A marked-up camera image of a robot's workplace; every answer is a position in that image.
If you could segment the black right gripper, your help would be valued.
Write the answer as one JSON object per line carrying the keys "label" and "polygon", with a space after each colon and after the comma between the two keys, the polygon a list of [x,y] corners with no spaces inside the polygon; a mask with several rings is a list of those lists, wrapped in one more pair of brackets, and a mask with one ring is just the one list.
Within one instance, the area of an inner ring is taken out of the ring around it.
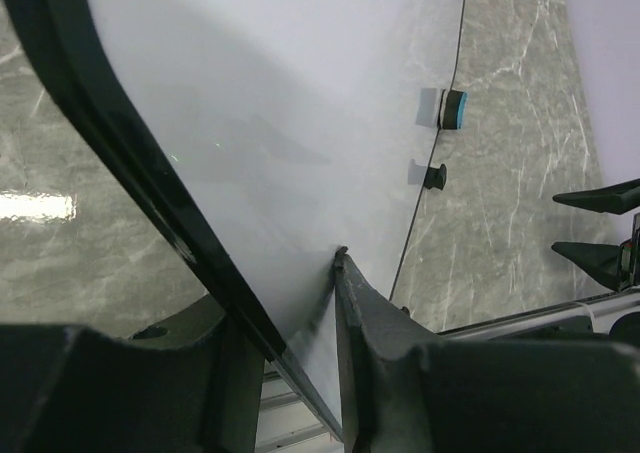
{"label": "black right gripper", "polygon": [[[639,207],[639,179],[593,190],[556,194],[553,201],[597,213],[622,215]],[[620,247],[610,244],[555,242],[551,249],[572,262],[600,285],[624,291],[639,285],[639,217],[631,237]]]}

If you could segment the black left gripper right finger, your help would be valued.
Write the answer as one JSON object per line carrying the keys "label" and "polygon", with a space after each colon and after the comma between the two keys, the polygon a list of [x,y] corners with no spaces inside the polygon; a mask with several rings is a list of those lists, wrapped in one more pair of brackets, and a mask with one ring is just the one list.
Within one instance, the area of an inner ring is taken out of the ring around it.
{"label": "black left gripper right finger", "polygon": [[334,259],[348,452],[635,452],[639,311],[607,333],[456,340],[407,317],[345,249]]}

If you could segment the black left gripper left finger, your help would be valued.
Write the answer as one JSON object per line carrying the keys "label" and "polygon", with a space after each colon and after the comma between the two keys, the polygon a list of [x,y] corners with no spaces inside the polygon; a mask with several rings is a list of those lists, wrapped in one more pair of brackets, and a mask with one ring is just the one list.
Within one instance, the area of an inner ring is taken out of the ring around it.
{"label": "black left gripper left finger", "polygon": [[115,339],[1,328],[5,452],[250,452],[263,355],[211,297]]}

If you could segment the blue bone-shaped eraser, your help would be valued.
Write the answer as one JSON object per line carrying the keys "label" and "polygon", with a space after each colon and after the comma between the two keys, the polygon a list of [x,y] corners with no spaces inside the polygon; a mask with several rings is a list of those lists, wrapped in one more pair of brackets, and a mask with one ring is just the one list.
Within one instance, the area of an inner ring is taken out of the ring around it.
{"label": "blue bone-shaped eraser", "polygon": [[438,126],[442,130],[459,130],[462,128],[468,93],[455,89],[442,92],[438,113]]}

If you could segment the white board black frame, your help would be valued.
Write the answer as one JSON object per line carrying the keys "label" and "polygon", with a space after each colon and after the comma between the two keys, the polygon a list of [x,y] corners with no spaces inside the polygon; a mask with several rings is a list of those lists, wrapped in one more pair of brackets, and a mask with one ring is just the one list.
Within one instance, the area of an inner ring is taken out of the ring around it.
{"label": "white board black frame", "polygon": [[64,116],[340,434],[331,263],[392,293],[464,0],[4,3]]}

